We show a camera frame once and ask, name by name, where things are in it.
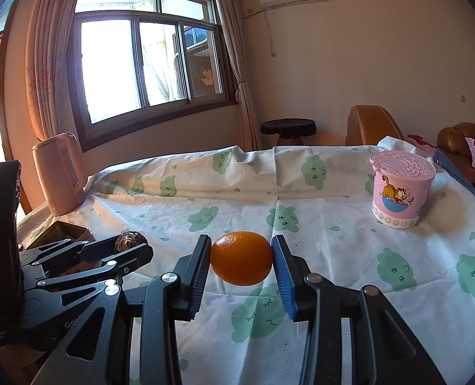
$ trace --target pink lid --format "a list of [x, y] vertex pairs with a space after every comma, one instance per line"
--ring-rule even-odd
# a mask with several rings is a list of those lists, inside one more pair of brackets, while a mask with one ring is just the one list
[[428, 160], [402, 150], [384, 150], [374, 154], [369, 162], [384, 175], [397, 176], [412, 182], [423, 182], [435, 177], [435, 167]]

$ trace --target pink plastic container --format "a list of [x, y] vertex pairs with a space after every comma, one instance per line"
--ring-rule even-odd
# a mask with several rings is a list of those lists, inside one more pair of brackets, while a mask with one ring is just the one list
[[400, 150], [374, 154], [373, 214], [397, 229], [413, 227], [419, 220], [435, 167], [424, 158]]

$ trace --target white wall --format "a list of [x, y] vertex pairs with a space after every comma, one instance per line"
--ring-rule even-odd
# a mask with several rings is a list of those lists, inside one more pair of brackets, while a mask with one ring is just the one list
[[[37, 144], [27, 107], [25, 50], [33, 0], [19, 0], [11, 24], [5, 64], [4, 93], [10, 144], [15, 159], [22, 163], [21, 180], [33, 208], [44, 201], [38, 181], [32, 147]], [[60, 131], [75, 131], [66, 72], [58, 106]], [[130, 133], [83, 154], [89, 174], [131, 160], [170, 153], [220, 149], [239, 142], [237, 106], [190, 114]]]
[[[259, 0], [242, 7], [257, 10]], [[475, 122], [475, 11], [467, 0], [327, 0], [268, 16], [275, 57], [263, 14], [244, 20], [260, 121], [312, 118], [319, 131], [306, 141], [315, 145], [343, 144], [357, 104], [385, 107], [403, 132], [430, 142], [443, 127]]]

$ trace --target orange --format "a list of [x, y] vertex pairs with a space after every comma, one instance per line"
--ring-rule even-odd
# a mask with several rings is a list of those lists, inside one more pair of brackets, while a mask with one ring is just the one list
[[273, 263], [269, 242], [251, 231], [234, 231], [218, 238], [211, 249], [216, 275], [234, 285], [255, 285], [268, 276]]

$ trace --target blue gripper pad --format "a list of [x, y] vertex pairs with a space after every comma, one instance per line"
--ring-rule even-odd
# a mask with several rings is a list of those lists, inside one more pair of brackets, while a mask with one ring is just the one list
[[201, 235], [198, 238], [182, 279], [181, 288], [184, 288], [190, 294], [190, 297], [188, 297], [190, 305], [187, 310], [191, 315], [191, 319], [195, 318], [195, 314], [200, 310], [200, 304], [202, 303], [205, 282], [209, 272], [211, 245], [212, 242], [209, 236]]
[[306, 321], [314, 309], [314, 297], [304, 278], [310, 269], [303, 258], [292, 256], [282, 235], [271, 241], [273, 249], [273, 269], [279, 285], [284, 311], [293, 321]]

